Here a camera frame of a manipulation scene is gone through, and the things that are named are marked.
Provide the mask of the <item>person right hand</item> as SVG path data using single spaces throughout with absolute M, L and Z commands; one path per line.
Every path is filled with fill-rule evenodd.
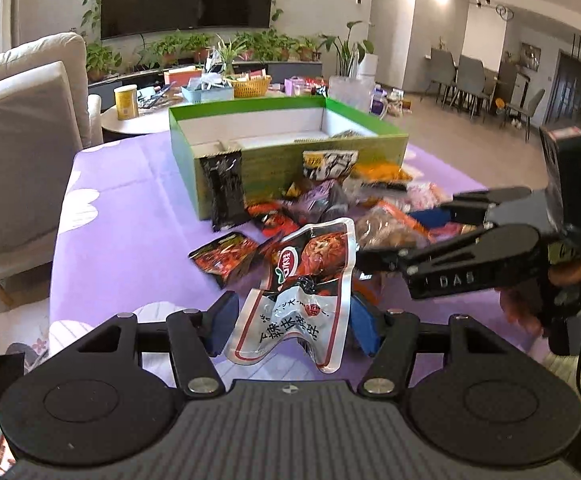
M 545 302 L 557 290 L 581 284 L 581 260 L 560 263 L 548 269 L 545 278 L 537 280 L 537 290 L 528 286 L 496 287 L 501 307 L 508 323 L 516 324 L 532 336 L 547 337 L 551 329 L 542 318 Z

